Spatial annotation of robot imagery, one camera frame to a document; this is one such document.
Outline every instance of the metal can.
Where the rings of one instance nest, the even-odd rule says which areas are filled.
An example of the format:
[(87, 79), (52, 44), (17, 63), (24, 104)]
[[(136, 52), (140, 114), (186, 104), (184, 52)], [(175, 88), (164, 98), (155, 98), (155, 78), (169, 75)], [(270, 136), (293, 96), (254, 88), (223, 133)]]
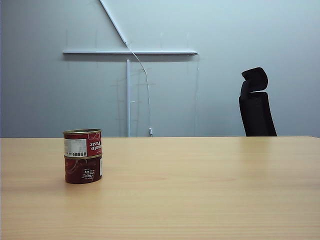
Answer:
[(102, 177), (102, 142), (100, 129), (63, 132), (65, 181), (86, 184)]
[(95, 157), (102, 154), (100, 129), (64, 131), (64, 155), (69, 158)]
[(102, 177), (102, 154), (87, 158), (64, 156), (65, 181), (70, 184), (87, 184)]

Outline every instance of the white pole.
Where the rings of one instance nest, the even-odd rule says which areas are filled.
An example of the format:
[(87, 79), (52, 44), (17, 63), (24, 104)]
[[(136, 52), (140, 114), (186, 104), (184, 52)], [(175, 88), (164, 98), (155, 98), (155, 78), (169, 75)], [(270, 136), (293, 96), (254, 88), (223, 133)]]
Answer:
[(127, 137), (131, 137), (130, 129), (130, 107), (131, 107), (131, 89), (130, 89), (130, 60), (126, 60), (126, 129)]

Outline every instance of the red can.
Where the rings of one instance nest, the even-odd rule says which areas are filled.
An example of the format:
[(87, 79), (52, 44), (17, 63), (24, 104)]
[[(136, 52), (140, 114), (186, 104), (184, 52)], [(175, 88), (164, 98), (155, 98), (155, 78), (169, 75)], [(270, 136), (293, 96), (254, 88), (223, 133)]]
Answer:
[(70, 184), (87, 184), (102, 177), (102, 154), (96, 157), (69, 158), (64, 156), (65, 181)]
[(102, 145), (100, 129), (64, 131), (65, 181), (86, 184), (102, 177)]
[(64, 131), (64, 156), (69, 158), (94, 157), (102, 154), (100, 129)]

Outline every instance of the office chair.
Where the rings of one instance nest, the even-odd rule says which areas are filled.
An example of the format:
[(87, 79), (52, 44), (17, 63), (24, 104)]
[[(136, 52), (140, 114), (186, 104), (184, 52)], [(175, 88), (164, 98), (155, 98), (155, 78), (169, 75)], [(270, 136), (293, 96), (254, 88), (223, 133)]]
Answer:
[(261, 67), (241, 73), (245, 81), (241, 87), (239, 105), (247, 137), (277, 136), (272, 120), (268, 94), (261, 92), (268, 86), (268, 77)]

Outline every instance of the headrest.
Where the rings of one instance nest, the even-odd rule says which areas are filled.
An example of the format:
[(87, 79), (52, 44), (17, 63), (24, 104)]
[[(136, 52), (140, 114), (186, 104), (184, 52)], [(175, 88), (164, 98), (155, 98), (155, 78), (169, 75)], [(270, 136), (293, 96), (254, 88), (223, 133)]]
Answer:
[(265, 90), (268, 86), (268, 77), (262, 67), (256, 67), (241, 73), (249, 83), (248, 92)]

